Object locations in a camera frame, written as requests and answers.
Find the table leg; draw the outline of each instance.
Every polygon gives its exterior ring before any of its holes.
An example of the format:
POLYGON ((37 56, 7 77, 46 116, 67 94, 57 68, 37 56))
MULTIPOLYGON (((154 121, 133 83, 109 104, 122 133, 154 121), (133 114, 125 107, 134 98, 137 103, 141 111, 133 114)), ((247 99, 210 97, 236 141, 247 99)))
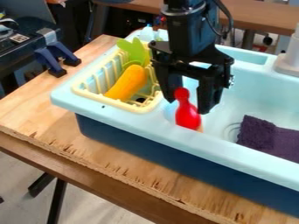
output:
POLYGON ((254 46, 255 31, 245 30, 242 40, 242 49, 252 50, 254 46))
POLYGON ((66 182, 57 179, 47 224, 57 224, 66 192, 66 182))
POLYGON ((37 197, 54 179, 55 177, 44 172, 42 176, 28 187, 29 194, 33 198, 37 197))

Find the dish rack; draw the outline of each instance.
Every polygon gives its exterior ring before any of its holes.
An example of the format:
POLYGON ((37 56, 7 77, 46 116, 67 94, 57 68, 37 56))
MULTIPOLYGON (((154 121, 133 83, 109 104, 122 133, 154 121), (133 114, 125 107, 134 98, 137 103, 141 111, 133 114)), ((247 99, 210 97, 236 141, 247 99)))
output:
POLYGON ((85 75, 78 77, 72 84, 72 91, 77 95, 133 113, 150 112, 163 99, 155 69, 151 65, 144 68, 148 75, 147 85, 129 101, 114 100, 104 95, 121 77, 122 66, 127 62, 129 62, 128 53, 116 50, 98 65, 88 69, 85 75))

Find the toy sink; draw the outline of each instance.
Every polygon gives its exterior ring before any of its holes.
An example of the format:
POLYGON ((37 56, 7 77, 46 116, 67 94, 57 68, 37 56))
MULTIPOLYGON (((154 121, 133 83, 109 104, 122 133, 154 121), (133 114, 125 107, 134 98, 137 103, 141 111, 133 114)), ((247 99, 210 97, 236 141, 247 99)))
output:
MULTIPOLYGON (((162 97, 150 66, 150 85, 131 102, 104 97, 126 60, 117 46, 53 90, 52 103, 74 112, 88 137, 299 216, 299 164, 235 143, 244 115, 299 130, 299 79, 275 72, 274 55, 220 45, 218 49, 235 58, 235 85, 203 115, 204 133, 175 124, 177 103, 162 97), (144 103, 138 103, 140 97, 144 103)), ((184 79, 193 104, 197 85, 184 79)))

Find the floor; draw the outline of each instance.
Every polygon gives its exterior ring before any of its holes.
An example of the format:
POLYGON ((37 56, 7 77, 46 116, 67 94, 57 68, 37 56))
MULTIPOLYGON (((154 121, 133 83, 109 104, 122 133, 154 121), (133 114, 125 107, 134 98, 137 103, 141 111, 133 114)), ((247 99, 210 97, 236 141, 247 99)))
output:
MULTIPOLYGON (((42 171, 0 151, 1 224, 45 224, 53 181, 37 198, 27 193, 27 187, 42 171)), ((115 206, 104 199, 68 185, 59 224, 151 224, 152 222, 115 206)))

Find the wooden surface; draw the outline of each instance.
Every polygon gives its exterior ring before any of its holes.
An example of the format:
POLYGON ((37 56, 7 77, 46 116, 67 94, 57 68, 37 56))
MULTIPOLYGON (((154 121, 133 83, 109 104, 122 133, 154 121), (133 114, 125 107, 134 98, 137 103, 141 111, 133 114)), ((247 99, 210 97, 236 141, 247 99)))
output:
POLYGON ((299 223, 294 217, 82 136, 74 114, 51 105, 49 93, 115 41, 99 37, 76 53, 83 59, 81 66, 64 66, 66 77, 56 79, 43 73, 1 100, 0 130, 6 133, 0 133, 2 150, 156 223, 299 223))
MULTIPOLYGON (((299 7, 280 3, 266 3, 254 0, 221 0, 231 12, 234 26, 240 29, 272 32, 281 35, 291 35, 299 22, 299 7)), ((135 0, 131 3, 107 4, 113 7, 133 11, 143 11, 160 14, 163 0, 135 0)), ((224 14, 220 21, 227 23, 224 14)))

